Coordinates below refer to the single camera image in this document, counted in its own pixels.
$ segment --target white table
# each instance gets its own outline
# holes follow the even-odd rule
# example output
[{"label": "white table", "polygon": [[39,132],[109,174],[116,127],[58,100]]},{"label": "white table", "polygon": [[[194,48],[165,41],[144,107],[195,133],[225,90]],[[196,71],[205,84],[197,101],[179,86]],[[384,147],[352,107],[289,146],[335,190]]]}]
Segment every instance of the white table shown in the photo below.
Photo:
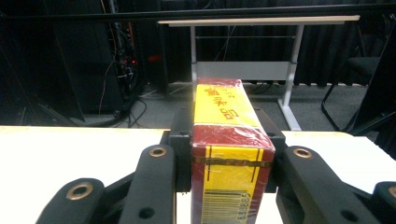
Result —
[{"label": "white table", "polygon": [[[0,223],[35,223],[66,183],[91,177],[105,186],[132,173],[163,130],[0,126]],[[311,147],[340,178],[369,193],[396,181],[396,162],[365,137],[284,132],[288,145]],[[282,223],[275,194],[265,193],[257,223]],[[190,223],[191,195],[177,195],[177,223]]]},{"label": "white table", "polygon": [[[290,106],[291,89],[297,68],[298,54],[304,27],[306,25],[344,24],[345,21],[358,21],[360,16],[328,17],[287,17],[287,18],[253,18],[253,19],[218,19],[189,21],[159,21],[170,27],[190,27],[191,32],[191,80],[193,99],[198,77],[228,77],[247,80],[286,80],[286,90],[278,99],[279,106],[292,131],[300,131],[300,125],[294,117]],[[196,26],[247,26],[247,25],[296,25],[293,50],[289,62],[197,62],[195,46]]]}]

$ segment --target cable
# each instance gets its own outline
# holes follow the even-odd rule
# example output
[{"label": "cable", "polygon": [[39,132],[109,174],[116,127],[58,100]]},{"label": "cable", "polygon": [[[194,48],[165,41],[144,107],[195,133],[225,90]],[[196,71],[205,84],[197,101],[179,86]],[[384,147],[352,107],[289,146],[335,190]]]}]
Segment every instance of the cable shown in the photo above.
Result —
[{"label": "cable", "polygon": [[23,124],[23,119],[24,119],[25,112],[26,112],[26,106],[23,108],[23,112],[22,112],[22,117],[21,117],[20,125]]},{"label": "cable", "polygon": [[223,47],[220,49],[218,55],[216,55],[216,58],[215,58],[214,62],[218,60],[218,57],[220,56],[220,54],[222,53],[222,51],[228,46],[228,42],[230,41],[230,38],[231,38],[231,36],[233,35],[233,31],[234,31],[234,30],[235,30],[235,26],[233,27],[233,30],[231,31],[231,34],[230,34],[230,30],[229,30],[229,33],[228,33],[228,35],[227,35],[227,40],[225,41]]},{"label": "cable", "polygon": [[138,127],[138,128],[149,129],[149,127],[143,126],[143,125],[139,124],[138,122],[136,122],[135,124],[137,124],[137,127]]},{"label": "cable", "polygon": [[165,98],[165,95],[162,95],[162,96],[159,96],[159,97],[140,97],[140,98],[148,99],[148,100],[160,100],[160,99]]},{"label": "cable", "polygon": [[258,88],[256,88],[255,90],[253,90],[252,94],[263,94],[263,93],[265,93],[266,91],[268,91],[268,90],[273,86],[273,84],[274,84],[274,82],[271,82],[271,84],[270,84],[267,88],[265,88],[264,90],[258,91],[258,92],[254,92],[255,90],[258,89]]},{"label": "cable", "polygon": [[183,90],[184,88],[186,88],[186,87],[188,87],[189,85],[187,84],[187,85],[184,85],[183,87],[180,87],[180,88],[178,88],[178,89],[176,89],[175,91],[171,91],[171,92],[169,92],[169,95],[170,94],[173,94],[173,93],[175,93],[175,92],[177,92],[177,91],[181,91],[181,90]]},{"label": "cable", "polygon": [[131,44],[134,46],[134,32],[132,30],[132,24],[128,22],[128,27],[129,27],[129,35],[131,36]]},{"label": "cable", "polygon": [[[105,4],[103,3],[103,0],[100,0],[100,2],[101,2],[101,4],[102,4],[103,13],[106,14]],[[111,24],[109,24],[108,27],[110,28],[110,33],[111,33],[111,36],[112,36],[112,38],[113,38],[113,43],[114,43],[114,57],[113,57],[113,61],[111,61],[111,64],[108,66],[108,68],[107,68],[107,70],[106,70],[106,72],[105,72],[105,77],[104,77],[104,81],[103,81],[102,97],[100,98],[100,103],[99,103],[99,115],[100,115],[100,112],[101,112],[101,109],[102,109],[103,98],[104,98],[104,96],[105,96],[107,73],[108,73],[108,70],[110,69],[111,65],[113,65],[113,63],[116,61],[116,54],[117,54],[116,38],[114,37],[113,29],[111,28]]]},{"label": "cable", "polygon": [[258,87],[254,88],[253,90],[251,90],[250,92],[254,94],[254,92],[256,90],[258,90],[259,88],[261,88],[264,85],[264,82],[262,82],[262,84],[260,84]]},{"label": "cable", "polygon": [[130,124],[131,124],[131,111],[129,112],[127,127],[129,127]]},{"label": "cable", "polygon": [[212,5],[212,0],[210,0],[210,1],[206,4],[206,6],[204,6],[204,7],[201,8],[201,9],[207,9],[207,8],[210,7],[210,5]]},{"label": "cable", "polygon": [[140,118],[142,118],[143,114],[146,112],[146,110],[147,110],[147,108],[148,108],[148,105],[146,105],[146,103],[143,102],[142,100],[137,99],[137,101],[141,102],[141,103],[145,106],[145,108],[143,109],[143,112],[134,120],[134,122],[128,125],[128,128],[132,128],[132,126],[134,126],[134,124],[136,124],[137,121],[138,121]]},{"label": "cable", "polygon": [[113,126],[113,128],[118,128],[122,123],[126,122],[125,120],[126,120],[127,118],[131,119],[130,116],[126,116],[122,121],[120,121],[118,124],[116,124],[116,126]]},{"label": "cable", "polygon": [[98,123],[78,125],[78,127],[110,127],[120,122],[123,122],[126,118],[128,118],[128,115],[129,115],[129,111],[121,111],[120,115],[114,119],[98,122]]},{"label": "cable", "polygon": [[154,91],[150,91],[150,92],[148,92],[148,93],[145,93],[145,94],[143,94],[143,95],[139,95],[139,97],[142,97],[142,98],[144,98],[145,96],[148,96],[148,95],[150,95],[150,94],[152,94],[152,93],[154,93],[154,92],[156,92],[157,90],[154,90]]}]

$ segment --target electronic equipment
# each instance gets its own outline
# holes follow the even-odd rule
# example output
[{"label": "electronic equipment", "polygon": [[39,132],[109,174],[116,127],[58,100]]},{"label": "electronic equipment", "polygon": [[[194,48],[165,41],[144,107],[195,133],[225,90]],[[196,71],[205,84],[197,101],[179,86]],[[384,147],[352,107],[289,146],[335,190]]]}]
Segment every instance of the electronic equipment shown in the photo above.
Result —
[{"label": "electronic equipment", "polygon": [[[12,1],[0,5],[7,16],[118,13],[117,1]],[[63,125],[84,114],[129,111],[145,79],[138,72],[130,22],[3,24],[24,70],[15,69],[34,107]]]},{"label": "electronic equipment", "polygon": [[[161,1],[119,0],[120,13],[159,12]],[[134,22],[134,42],[138,71],[159,92],[168,92],[164,32],[156,21]]]}]

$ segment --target table surface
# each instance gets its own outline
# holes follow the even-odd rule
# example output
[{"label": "table surface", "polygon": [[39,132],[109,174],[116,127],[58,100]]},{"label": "table surface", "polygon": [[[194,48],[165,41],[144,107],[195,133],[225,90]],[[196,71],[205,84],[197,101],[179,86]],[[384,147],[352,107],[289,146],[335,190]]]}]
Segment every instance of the table surface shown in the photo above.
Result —
[{"label": "table surface", "polygon": [[[66,183],[91,177],[105,186],[132,173],[141,151],[164,130],[0,126],[0,223],[34,223]],[[396,162],[365,137],[284,132],[289,146],[310,147],[346,183],[372,193],[396,181]],[[177,195],[177,223],[190,223],[190,194]],[[275,194],[265,193],[258,223],[282,223]]]},{"label": "table surface", "polygon": [[281,18],[249,18],[249,19],[214,19],[158,21],[169,26],[224,26],[224,25],[323,25],[343,24],[344,21],[358,21],[360,16],[324,16],[324,17],[281,17]]}]

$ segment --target floor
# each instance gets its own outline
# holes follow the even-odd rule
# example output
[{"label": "floor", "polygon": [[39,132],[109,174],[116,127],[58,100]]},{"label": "floor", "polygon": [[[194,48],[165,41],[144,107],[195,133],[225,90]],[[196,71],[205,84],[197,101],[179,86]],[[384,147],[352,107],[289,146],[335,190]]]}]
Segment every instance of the floor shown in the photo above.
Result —
[{"label": "floor", "polygon": [[[277,127],[286,131],[288,124],[277,104],[277,99],[285,91],[283,85],[244,83],[244,88],[255,107],[263,109]],[[329,121],[320,110],[320,105],[329,87],[294,86],[290,107],[303,131],[333,131]],[[181,107],[191,106],[192,94],[190,83],[173,83],[169,85],[169,94],[155,91],[150,85],[141,93],[131,110],[131,117],[117,124],[118,128],[169,129],[175,113]],[[359,109],[367,88],[362,86],[338,86],[326,103],[326,108],[340,127],[345,127],[353,114]],[[111,116],[86,116],[87,122],[111,119]]]}]

